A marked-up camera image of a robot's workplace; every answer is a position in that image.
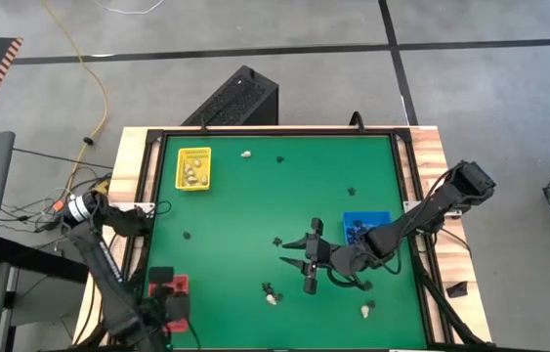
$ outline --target blue container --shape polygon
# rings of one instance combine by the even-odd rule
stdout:
[[[391,222],[389,211],[347,211],[344,213],[344,241],[353,244],[358,233]]]

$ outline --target gray floor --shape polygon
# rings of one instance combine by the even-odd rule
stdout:
[[[110,2],[125,10],[153,3]],[[550,0],[388,3],[401,43],[550,38]],[[166,0],[146,16],[108,13],[91,1],[52,4],[88,55],[387,42],[372,0]],[[72,55],[37,0],[0,0],[0,36],[23,37],[22,57]],[[440,126],[449,162],[477,160],[498,183],[465,218],[494,341],[550,349],[550,210],[541,196],[550,179],[550,47],[403,52],[402,59],[419,122]],[[369,124],[406,124],[386,52],[98,63],[91,67],[111,113],[86,159],[112,164],[124,126],[181,123],[241,65],[280,84],[281,124],[345,123],[353,110]],[[75,157],[102,112],[97,87],[78,65],[13,66],[0,88],[0,131],[15,131],[21,148]],[[15,154],[5,202],[48,195],[70,168]],[[40,244],[55,234],[0,229],[0,236]],[[35,280],[21,275],[19,290]],[[59,317],[72,331],[82,290],[40,285],[15,319],[46,323],[21,328],[15,350],[66,347]]]

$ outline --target yellow basket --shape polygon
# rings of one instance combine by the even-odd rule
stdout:
[[[188,182],[189,169],[194,172],[196,182]],[[211,175],[212,149],[211,148],[182,148],[177,155],[177,177],[175,178],[175,187],[183,191],[205,191],[209,190],[212,183]],[[206,183],[203,183],[203,177],[206,177]]]

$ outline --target green mat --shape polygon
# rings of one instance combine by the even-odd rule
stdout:
[[[209,191],[175,189],[178,149],[193,147],[212,149]],[[242,158],[244,151],[252,156]],[[190,321],[203,348],[425,346],[406,243],[400,275],[367,270],[360,278],[374,288],[364,292],[335,286],[320,271],[314,296],[303,292],[298,269],[278,259],[303,258],[303,251],[273,245],[275,237],[301,239],[313,217],[324,222],[327,241],[343,244],[346,211],[401,216],[387,137],[172,137],[161,177],[158,201],[173,208],[155,221],[148,266],[189,275]],[[265,282],[283,294],[277,306],[266,302]],[[369,300],[376,308],[364,320],[360,307]],[[189,332],[173,341],[195,347]]]

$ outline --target wooden board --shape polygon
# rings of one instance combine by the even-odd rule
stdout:
[[[355,126],[220,126],[209,127],[210,129],[218,130],[237,130],[237,129],[273,129],[273,128],[285,128],[285,129],[344,129],[344,128],[357,128]],[[402,126],[367,126],[366,128],[402,128]],[[164,130],[198,130],[199,127],[185,126],[185,127],[126,127],[123,130],[123,134],[118,147],[118,154],[116,157],[116,163],[114,164],[114,170],[111,178],[111,185],[109,188],[109,200],[115,202],[134,201],[136,197],[136,189],[138,186],[138,180],[140,177],[141,165],[143,163],[143,156],[145,151],[145,144],[147,133],[149,129],[164,129]],[[415,126],[409,127],[411,131],[413,149],[416,156],[417,169],[421,178],[422,190],[426,194],[429,188],[447,170],[447,164],[444,157],[444,150],[442,147],[442,141],[440,140],[440,133],[437,127],[434,126]],[[415,199],[413,194],[413,187],[411,183],[411,175],[408,169],[408,162],[403,152],[403,143],[399,143],[399,150],[401,154],[402,170],[405,176],[405,185],[407,193],[410,199]],[[147,170],[147,182],[145,186],[145,201],[149,201],[151,197],[152,188],[152,175],[155,170],[156,156],[159,153],[159,144],[153,143],[149,165]],[[446,219],[445,227],[460,237],[465,239],[465,234],[461,221]],[[113,231],[104,227],[104,239],[106,242],[111,240]],[[116,238],[111,249],[111,253],[116,259],[116,263],[122,266],[122,258],[125,249],[126,240],[124,238]],[[140,251],[139,248],[142,245],[141,242],[137,242],[136,250],[134,251],[134,258],[132,260],[133,271],[135,264],[138,261]],[[483,309],[483,303],[479,295],[479,289],[477,286],[477,280],[472,265],[472,260],[468,254],[468,251],[462,244],[455,241],[449,236],[439,234],[438,242],[436,244],[436,253],[440,266],[440,272],[444,287],[452,286],[458,282],[468,282],[468,295],[449,299],[449,302],[453,309],[459,314],[461,319],[470,327],[472,332],[483,340],[490,341],[489,330],[487,327],[487,319],[485,311]],[[88,311],[92,302],[92,287],[94,283],[92,278],[88,278],[84,297],[81,303],[81,309],[79,311],[79,319],[77,320],[77,327],[73,342],[76,336],[81,332],[85,326],[86,318],[88,317]],[[433,331],[437,342],[442,342],[442,329],[439,319],[439,312],[437,306],[433,302],[433,299],[427,294],[429,301],[429,308],[432,317]],[[92,307],[92,315],[90,322],[83,331],[80,341],[85,339],[94,329],[99,314],[101,311],[101,300],[99,299],[100,293],[96,291],[95,299]]]

